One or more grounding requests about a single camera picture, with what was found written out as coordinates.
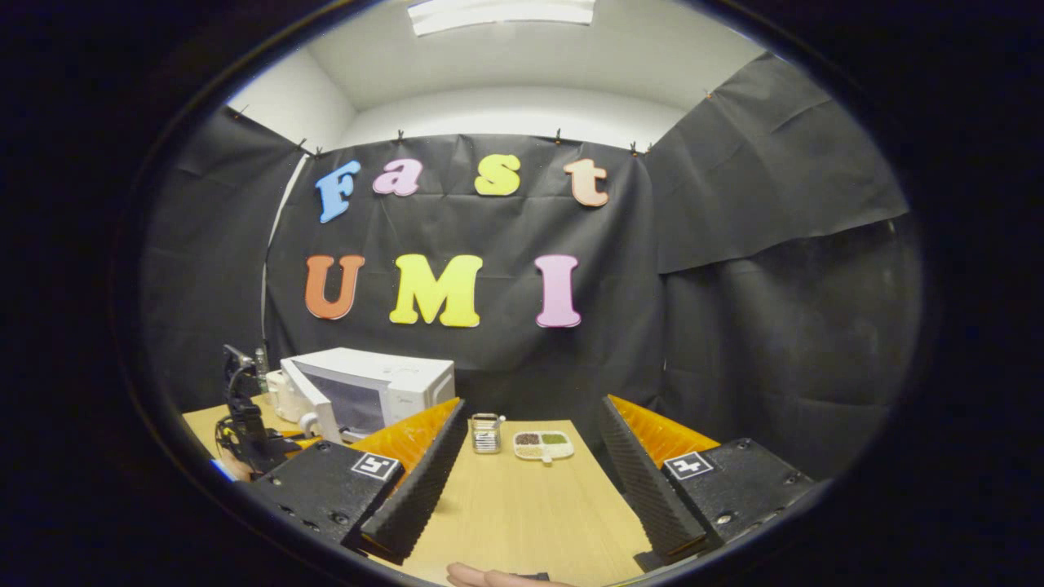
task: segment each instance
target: white microwave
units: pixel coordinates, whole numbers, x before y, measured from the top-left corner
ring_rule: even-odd
[[[265,376],[276,414],[345,444],[455,396],[453,361],[330,349],[284,358]]]

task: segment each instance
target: black curtain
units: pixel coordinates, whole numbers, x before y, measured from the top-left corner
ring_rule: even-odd
[[[755,60],[652,146],[666,361],[650,407],[844,470],[896,401],[921,256],[868,135],[792,66]]]
[[[296,146],[223,109],[157,183],[142,253],[141,329],[159,392],[183,412],[222,401],[221,346],[261,343],[261,267]]]
[[[477,166],[489,155],[515,155],[520,187],[506,196],[479,195]],[[375,193],[386,163],[424,164],[408,196]],[[582,205],[563,167],[593,159],[607,170],[598,188],[609,203]],[[348,210],[327,224],[315,183],[350,161]],[[524,136],[436,136],[345,148],[306,164],[284,207],[268,255],[266,330],[274,358],[349,347],[455,361],[456,393],[470,410],[515,420],[568,419],[604,459],[595,410],[616,394],[640,403],[658,395],[663,363],[663,285],[656,271],[650,182],[641,158],[626,149]],[[474,328],[435,320],[394,324],[400,255],[427,257],[437,278],[457,255],[483,260],[475,286]],[[574,328],[542,328],[543,255],[576,257]],[[305,305],[306,258],[362,255],[355,300],[340,320],[321,320]],[[340,290],[335,264],[328,300]]]

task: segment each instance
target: blue letter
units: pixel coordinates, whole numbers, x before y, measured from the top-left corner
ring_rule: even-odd
[[[315,187],[319,188],[319,195],[323,197],[323,214],[319,215],[319,222],[327,224],[348,210],[348,202],[341,199],[340,195],[345,194],[345,197],[352,195],[352,190],[355,189],[352,173],[358,173],[361,168],[358,161],[352,161],[315,182]]]

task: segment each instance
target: food tray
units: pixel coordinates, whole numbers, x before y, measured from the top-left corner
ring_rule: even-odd
[[[554,459],[573,454],[573,443],[562,430],[525,430],[515,432],[512,439],[515,455],[527,461],[543,461],[550,465]]]

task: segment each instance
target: hand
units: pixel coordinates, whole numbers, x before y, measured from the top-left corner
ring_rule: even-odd
[[[573,587],[565,583],[537,581],[499,570],[483,572],[460,563],[453,563],[446,567],[446,572],[450,573],[446,580],[456,587]]]

